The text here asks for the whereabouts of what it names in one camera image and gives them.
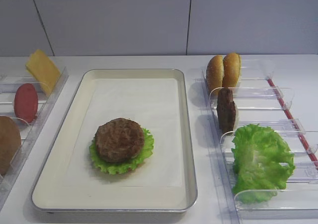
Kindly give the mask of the tan bun half left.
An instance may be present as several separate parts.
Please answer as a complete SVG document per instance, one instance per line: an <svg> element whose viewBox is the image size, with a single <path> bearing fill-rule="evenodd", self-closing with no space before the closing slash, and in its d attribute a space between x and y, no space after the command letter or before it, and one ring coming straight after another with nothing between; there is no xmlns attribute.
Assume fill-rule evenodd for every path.
<svg viewBox="0 0 318 224"><path fill-rule="evenodd" d="M206 82L209 91L213 91L215 88L222 87L224 78L224 65L223 57L221 55L215 55L208 63L206 68Z"/></svg>

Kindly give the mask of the tan bun half right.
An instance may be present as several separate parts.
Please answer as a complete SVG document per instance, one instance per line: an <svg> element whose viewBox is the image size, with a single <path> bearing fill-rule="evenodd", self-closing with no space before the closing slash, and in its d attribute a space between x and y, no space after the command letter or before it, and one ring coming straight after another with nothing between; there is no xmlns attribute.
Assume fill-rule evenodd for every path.
<svg viewBox="0 0 318 224"><path fill-rule="evenodd" d="M237 53L227 54L223 59L223 66L223 87L236 87L241 71L240 55Z"/></svg>

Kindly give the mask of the large green lettuce leaf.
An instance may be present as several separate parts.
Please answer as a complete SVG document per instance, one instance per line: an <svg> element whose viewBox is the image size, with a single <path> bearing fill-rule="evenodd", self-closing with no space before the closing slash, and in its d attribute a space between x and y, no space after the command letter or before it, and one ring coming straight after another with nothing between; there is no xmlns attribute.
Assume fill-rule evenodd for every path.
<svg viewBox="0 0 318 224"><path fill-rule="evenodd" d="M236 183L232 192L242 203L269 201L286 189L296 168L294 154L277 132L249 124L236 130L233 143Z"/></svg>

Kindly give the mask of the clear acrylic rack right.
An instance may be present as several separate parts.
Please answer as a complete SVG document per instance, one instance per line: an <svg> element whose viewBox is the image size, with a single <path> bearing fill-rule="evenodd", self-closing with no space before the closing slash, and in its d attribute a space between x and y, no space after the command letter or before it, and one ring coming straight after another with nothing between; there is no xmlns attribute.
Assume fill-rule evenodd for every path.
<svg viewBox="0 0 318 224"><path fill-rule="evenodd" d="M318 134L306 131L292 116L294 91L274 84L274 68L272 61L243 60L242 77L232 88L237 106L235 128L249 124L272 128L288 143L295 170L284 190L245 190L237 194L232 191L237 180L232 153L235 132L223 133L219 128L217 96L208 89L206 71L201 71L212 138L209 155L225 224L269 224L318 217Z"/></svg>

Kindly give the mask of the brown meat patty in rack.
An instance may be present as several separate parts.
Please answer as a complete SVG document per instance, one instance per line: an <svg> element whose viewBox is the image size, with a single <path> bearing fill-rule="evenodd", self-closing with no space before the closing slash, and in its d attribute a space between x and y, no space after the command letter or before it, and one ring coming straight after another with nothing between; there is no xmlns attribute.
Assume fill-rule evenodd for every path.
<svg viewBox="0 0 318 224"><path fill-rule="evenodd" d="M222 88L218 93L217 114L219 128L223 134L233 131L237 117L236 111L232 90Z"/></svg>

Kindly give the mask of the brown meat patty on tray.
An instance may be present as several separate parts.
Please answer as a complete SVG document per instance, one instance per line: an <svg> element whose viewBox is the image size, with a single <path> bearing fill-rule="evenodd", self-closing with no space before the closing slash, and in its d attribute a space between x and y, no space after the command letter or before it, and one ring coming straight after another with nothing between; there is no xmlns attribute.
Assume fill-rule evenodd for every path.
<svg viewBox="0 0 318 224"><path fill-rule="evenodd" d="M116 118L98 127L95 146L99 157L110 163L120 163L136 157L145 144L139 123Z"/></svg>

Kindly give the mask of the brown bread bun left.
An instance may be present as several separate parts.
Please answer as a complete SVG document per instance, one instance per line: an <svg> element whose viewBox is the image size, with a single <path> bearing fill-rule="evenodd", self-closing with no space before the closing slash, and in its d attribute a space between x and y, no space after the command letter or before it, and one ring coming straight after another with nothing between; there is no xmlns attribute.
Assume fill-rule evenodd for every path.
<svg viewBox="0 0 318 224"><path fill-rule="evenodd" d="M5 175L10 162L21 146L17 124L7 116L0 117L0 174Z"/></svg>

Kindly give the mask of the red tomato slice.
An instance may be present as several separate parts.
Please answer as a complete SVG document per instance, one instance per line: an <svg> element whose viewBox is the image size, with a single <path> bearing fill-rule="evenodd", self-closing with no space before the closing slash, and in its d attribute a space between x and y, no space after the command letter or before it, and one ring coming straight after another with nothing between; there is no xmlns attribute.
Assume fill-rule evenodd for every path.
<svg viewBox="0 0 318 224"><path fill-rule="evenodd" d="M21 85L15 93L14 112L17 118L31 123L36 118L38 95L31 83Z"/></svg>

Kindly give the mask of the white paper tray liner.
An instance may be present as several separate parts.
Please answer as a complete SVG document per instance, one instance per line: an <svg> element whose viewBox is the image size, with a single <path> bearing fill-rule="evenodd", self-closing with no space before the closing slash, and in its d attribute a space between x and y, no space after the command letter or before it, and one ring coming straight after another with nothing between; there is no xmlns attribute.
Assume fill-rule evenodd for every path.
<svg viewBox="0 0 318 224"><path fill-rule="evenodd" d="M95 79L90 104L65 177L68 186L178 186L181 178L178 82L173 78ZM95 168L89 145L97 128L115 118L133 120L154 138L152 155L135 170L110 175Z"/></svg>

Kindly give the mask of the clear acrylic rack left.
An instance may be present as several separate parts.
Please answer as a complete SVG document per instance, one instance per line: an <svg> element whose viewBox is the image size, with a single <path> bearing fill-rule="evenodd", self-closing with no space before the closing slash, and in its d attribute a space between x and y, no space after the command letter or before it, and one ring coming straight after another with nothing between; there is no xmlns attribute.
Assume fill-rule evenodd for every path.
<svg viewBox="0 0 318 224"><path fill-rule="evenodd" d="M64 85L69 77L66 65L60 57L50 57L61 75L53 92L47 96L38 82L27 70L27 57L0 58L0 114L11 118L18 126L21 147L13 155L9 168L4 176L0 177L0 206L3 207L10 194L33 146L38 139ZM14 98L16 91L25 83L35 87L38 95L38 110L35 120L27 123L14 113Z"/></svg>

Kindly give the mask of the clear acrylic rack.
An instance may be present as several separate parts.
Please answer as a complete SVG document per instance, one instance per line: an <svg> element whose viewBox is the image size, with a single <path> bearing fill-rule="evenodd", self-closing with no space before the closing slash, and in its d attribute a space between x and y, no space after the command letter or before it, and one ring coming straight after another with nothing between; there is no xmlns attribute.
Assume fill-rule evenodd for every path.
<svg viewBox="0 0 318 224"><path fill-rule="evenodd" d="M0 114L11 118L18 126L21 147L13 155L9 168L4 176L0 177L0 206L3 207L10 194L33 146L38 139L64 85L69 77L66 65L60 57L50 57L61 75L53 92L47 96L38 82L27 70L27 57L0 58ZM38 110L35 120L27 123L14 113L14 98L16 91L25 83L35 87L38 95Z"/></svg>
<svg viewBox="0 0 318 224"><path fill-rule="evenodd" d="M292 116L294 91L274 84L274 68L272 61L243 60L242 77L232 88L237 106L235 128L249 124L272 128L288 143L295 170L284 190L245 190L237 194L232 191L237 180L232 153L235 132L223 133L219 128L217 96L208 89L206 71L201 71L212 138L209 155L225 224L269 224L318 217L318 134L306 131Z"/></svg>

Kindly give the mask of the yellow cheese slice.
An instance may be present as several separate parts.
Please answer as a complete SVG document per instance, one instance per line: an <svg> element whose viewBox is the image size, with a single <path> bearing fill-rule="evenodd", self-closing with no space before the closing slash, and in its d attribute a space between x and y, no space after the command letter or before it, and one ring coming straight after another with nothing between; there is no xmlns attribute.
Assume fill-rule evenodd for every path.
<svg viewBox="0 0 318 224"><path fill-rule="evenodd" d="M30 63L26 63L25 64L26 70L32 75L34 76L34 72L32 70L32 65Z"/></svg>
<svg viewBox="0 0 318 224"><path fill-rule="evenodd" d="M50 60L50 58L40 49L37 49L29 56L27 63L32 65L34 78L40 82L42 90L49 97L54 90L61 72Z"/></svg>

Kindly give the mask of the white metal tray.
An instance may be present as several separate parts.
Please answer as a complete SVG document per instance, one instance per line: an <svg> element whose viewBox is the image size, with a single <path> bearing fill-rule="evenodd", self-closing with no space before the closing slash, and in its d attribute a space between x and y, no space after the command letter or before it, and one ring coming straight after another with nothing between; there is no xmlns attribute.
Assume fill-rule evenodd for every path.
<svg viewBox="0 0 318 224"><path fill-rule="evenodd" d="M181 129L181 178L178 186L68 186L64 180L95 79L173 78L178 82ZM184 74L177 69L100 69L86 72L33 189L32 201L43 211L185 212L197 199L196 175Z"/></svg>

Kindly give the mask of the tan bun half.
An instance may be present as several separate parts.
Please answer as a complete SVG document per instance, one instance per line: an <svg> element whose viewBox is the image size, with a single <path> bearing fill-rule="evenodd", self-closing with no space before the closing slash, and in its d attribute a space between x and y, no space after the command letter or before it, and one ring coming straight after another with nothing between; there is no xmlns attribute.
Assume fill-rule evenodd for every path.
<svg viewBox="0 0 318 224"><path fill-rule="evenodd" d="M221 55L215 55L208 63L206 68L206 82L209 91L213 91L215 88L222 87L224 78L224 65L223 57Z"/></svg>
<svg viewBox="0 0 318 224"><path fill-rule="evenodd" d="M237 53L227 54L223 59L223 66L223 87L236 87L241 71L240 55Z"/></svg>

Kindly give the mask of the green lettuce leaf on tray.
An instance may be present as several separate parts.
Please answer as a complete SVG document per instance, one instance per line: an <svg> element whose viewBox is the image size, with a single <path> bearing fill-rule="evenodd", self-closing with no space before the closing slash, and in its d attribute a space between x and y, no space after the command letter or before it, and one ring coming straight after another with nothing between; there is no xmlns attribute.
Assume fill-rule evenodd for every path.
<svg viewBox="0 0 318 224"><path fill-rule="evenodd" d="M150 133L150 131L145 128L142 128L142 130L145 142L140 153L136 157L128 161L119 163L110 163L102 160L101 157L98 155L95 145L95 139L93 139L89 146L89 157L92 161L93 167L97 168L101 172L108 173L110 175L125 174L138 168L145 161L145 159L149 158L153 154L155 144L154 137Z"/></svg>

